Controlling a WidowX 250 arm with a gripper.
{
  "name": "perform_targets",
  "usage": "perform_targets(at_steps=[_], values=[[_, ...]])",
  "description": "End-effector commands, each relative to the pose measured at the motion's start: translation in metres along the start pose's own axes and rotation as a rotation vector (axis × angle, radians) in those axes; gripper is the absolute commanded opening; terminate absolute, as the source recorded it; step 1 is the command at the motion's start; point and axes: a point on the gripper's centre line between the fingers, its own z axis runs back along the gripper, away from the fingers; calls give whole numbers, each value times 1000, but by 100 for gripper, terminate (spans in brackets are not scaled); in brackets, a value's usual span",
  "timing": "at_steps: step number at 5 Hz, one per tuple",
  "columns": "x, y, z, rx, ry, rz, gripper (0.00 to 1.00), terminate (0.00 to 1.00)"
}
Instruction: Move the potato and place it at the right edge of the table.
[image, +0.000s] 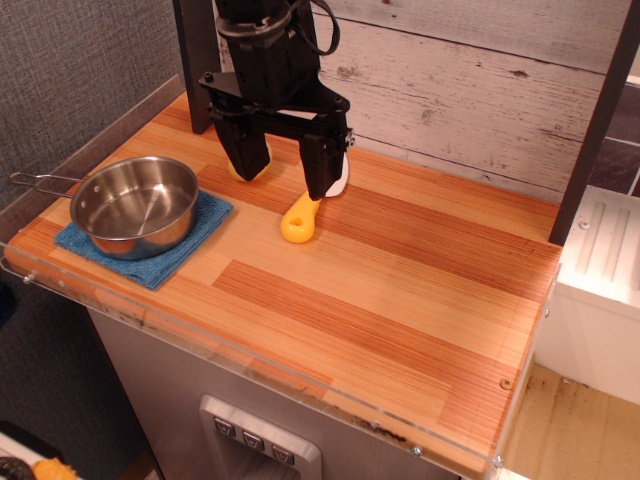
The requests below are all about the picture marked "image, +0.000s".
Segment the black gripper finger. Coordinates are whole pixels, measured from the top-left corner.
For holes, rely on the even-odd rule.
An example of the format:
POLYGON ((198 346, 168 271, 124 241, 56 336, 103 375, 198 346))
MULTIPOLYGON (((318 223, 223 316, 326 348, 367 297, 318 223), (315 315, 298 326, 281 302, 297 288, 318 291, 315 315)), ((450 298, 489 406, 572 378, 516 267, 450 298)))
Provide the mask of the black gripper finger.
POLYGON ((305 134, 299 150, 310 199, 335 196, 338 185, 347 178, 345 146, 331 137, 305 134))
POLYGON ((223 114, 213 111, 211 119, 218 139, 236 171, 246 179, 255 175, 259 163, 267 157, 262 130, 253 124, 253 114, 223 114))

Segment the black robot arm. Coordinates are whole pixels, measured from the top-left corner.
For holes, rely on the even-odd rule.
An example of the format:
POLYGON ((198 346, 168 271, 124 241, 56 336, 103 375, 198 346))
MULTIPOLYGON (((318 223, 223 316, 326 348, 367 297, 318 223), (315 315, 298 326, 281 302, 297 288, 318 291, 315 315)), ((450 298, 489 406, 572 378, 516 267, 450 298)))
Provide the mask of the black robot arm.
POLYGON ((210 98, 210 117, 244 181, 271 161, 266 137, 298 142, 311 199, 339 195, 349 175, 346 152, 349 101, 319 79, 320 59, 335 52, 318 46, 311 1, 219 1, 216 30, 226 41, 230 73, 206 72, 199 83, 210 98))

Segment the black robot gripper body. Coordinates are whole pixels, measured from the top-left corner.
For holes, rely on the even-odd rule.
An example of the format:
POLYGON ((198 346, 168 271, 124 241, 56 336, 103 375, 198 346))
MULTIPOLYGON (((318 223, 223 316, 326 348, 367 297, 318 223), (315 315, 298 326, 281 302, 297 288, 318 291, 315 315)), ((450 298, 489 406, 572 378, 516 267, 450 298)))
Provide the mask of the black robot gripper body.
POLYGON ((308 142, 310 150, 349 148, 349 101, 319 80, 320 58, 333 54, 341 40, 337 20, 331 23, 323 50, 311 18, 218 20, 233 70, 205 72, 199 83, 225 149, 264 150, 267 134, 308 142))

